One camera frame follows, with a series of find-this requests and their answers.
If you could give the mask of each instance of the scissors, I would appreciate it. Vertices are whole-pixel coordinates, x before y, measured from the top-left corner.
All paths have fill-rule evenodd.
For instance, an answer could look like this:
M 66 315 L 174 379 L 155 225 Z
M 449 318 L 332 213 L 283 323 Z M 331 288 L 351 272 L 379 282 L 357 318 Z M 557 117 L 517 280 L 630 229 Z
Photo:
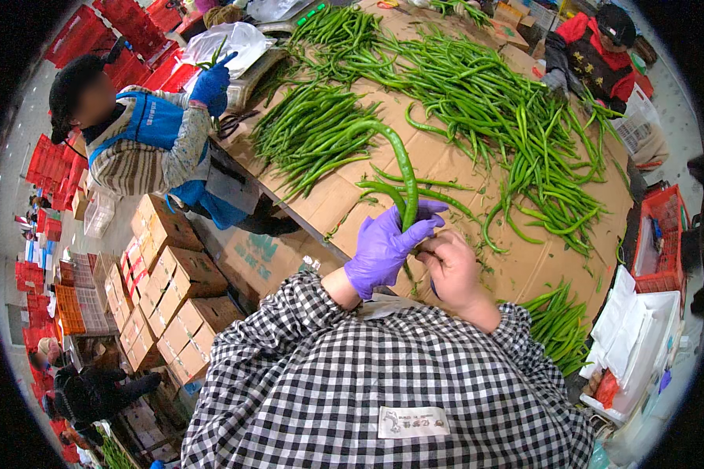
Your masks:
M 399 2 L 397 2 L 396 0 L 381 0 L 376 4 L 376 6 L 378 6 L 379 8 L 383 8 L 384 10 L 396 10 L 399 13 L 411 16 L 409 12 L 399 6 Z

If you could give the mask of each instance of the red jacket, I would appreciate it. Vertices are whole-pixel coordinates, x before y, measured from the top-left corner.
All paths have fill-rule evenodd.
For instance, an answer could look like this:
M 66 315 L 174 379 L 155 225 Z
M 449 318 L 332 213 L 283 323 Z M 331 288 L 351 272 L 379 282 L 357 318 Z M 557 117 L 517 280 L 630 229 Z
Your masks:
M 578 41 L 584 35 L 587 26 L 592 31 L 589 42 L 600 53 L 604 61 L 610 65 L 612 70 L 620 70 L 627 65 L 631 65 L 631 59 L 627 52 L 609 52 L 600 43 L 600 30 L 597 26 L 597 20 L 590 18 L 586 14 L 579 13 L 569 21 L 566 21 L 555 30 L 555 33 L 561 36 L 568 45 L 574 41 Z M 634 71 L 621 78 L 613 87 L 610 93 L 610 98 L 618 98 L 624 103 L 629 100 L 631 92 L 634 90 Z

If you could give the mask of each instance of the striped sweater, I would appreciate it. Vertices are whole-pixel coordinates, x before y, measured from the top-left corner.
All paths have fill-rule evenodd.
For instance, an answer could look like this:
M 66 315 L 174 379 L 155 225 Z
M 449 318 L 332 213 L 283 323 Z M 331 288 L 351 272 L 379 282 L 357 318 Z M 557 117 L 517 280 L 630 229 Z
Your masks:
M 118 195 L 167 193 L 194 172 L 208 139 L 211 119 L 206 109 L 189 107 L 185 93 L 151 91 L 141 86 L 128 86 L 121 92 L 126 91 L 142 91 L 185 109 L 175 144 L 167 151 L 120 139 L 97 155 L 89 172 L 99 185 Z M 136 99 L 122 98 L 118 102 L 125 105 L 125 111 L 94 141 L 86 143 L 86 155 L 91 155 L 105 140 L 121 134 L 128 126 Z

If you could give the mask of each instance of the blue vest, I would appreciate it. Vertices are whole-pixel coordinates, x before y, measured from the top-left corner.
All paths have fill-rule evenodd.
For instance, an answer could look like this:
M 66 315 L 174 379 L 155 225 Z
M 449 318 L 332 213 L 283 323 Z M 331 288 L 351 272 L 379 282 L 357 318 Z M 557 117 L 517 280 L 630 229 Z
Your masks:
M 141 91 L 129 91 L 117 95 L 117 99 L 121 98 L 136 99 L 131 120 L 121 134 L 105 140 L 94 150 L 88 157 L 89 168 L 92 167 L 94 160 L 100 153 L 120 139 L 133 140 L 167 151 L 175 145 L 182 124 L 182 114 L 185 112 L 183 108 L 166 99 Z M 203 146 L 199 163 L 207 156 L 207 151 L 208 141 Z M 186 181 L 178 187 L 170 189 L 169 193 L 189 206 L 197 205 L 199 202 L 211 214 L 214 224 L 220 230 L 226 230 L 248 216 L 244 211 L 236 209 L 227 201 L 207 192 L 206 181 L 203 179 Z

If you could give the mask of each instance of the black and white checkered shirt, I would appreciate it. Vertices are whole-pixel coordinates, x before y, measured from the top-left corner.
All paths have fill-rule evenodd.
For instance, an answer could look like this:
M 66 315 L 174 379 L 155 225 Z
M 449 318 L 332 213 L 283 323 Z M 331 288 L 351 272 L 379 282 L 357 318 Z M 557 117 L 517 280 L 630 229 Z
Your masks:
M 526 309 L 500 310 L 491 334 L 429 306 L 363 320 L 296 274 L 217 335 L 183 467 L 586 467 L 591 427 Z M 451 434 L 379 439 L 381 406 Z

